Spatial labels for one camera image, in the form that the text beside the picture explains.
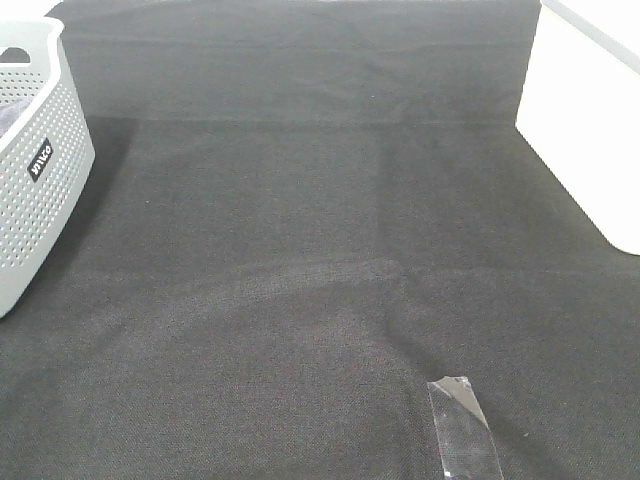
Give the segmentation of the grey towel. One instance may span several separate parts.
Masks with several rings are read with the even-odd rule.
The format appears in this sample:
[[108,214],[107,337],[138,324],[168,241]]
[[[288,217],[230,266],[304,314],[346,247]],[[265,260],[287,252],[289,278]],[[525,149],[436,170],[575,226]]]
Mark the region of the grey towel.
[[19,119],[21,114],[29,106],[27,99],[22,99],[11,104],[2,104],[0,108],[0,137],[3,137],[11,126]]

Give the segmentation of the black table cloth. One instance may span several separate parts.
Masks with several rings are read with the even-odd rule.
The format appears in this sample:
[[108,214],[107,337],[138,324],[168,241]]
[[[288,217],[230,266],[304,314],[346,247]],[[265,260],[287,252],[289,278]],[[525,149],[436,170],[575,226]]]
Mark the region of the black table cloth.
[[639,475],[639,261],[515,130],[535,1],[67,1],[96,150],[1,323],[5,479]]

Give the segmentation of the clear tape strip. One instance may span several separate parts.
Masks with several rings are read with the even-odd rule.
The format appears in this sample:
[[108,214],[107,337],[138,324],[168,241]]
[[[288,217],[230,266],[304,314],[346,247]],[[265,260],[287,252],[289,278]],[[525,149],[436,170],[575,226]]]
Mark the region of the clear tape strip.
[[465,376],[428,383],[445,479],[503,480],[494,439]]

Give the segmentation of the grey perforated laundry basket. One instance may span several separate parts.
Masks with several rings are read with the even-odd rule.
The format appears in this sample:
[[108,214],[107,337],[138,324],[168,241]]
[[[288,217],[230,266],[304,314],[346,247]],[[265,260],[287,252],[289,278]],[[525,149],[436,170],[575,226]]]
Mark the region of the grey perforated laundry basket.
[[1,312],[16,305],[69,220],[95,149],[55,18],[3,18],[1,105],[29,106],[1,137]]

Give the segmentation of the white woven storage bin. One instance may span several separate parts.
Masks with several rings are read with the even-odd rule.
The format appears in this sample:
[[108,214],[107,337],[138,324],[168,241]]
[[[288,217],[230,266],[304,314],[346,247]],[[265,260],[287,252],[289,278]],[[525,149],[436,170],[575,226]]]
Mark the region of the white woven storage bin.
[[604,238],[638,254],[638,2],[541,2],[515,126]]

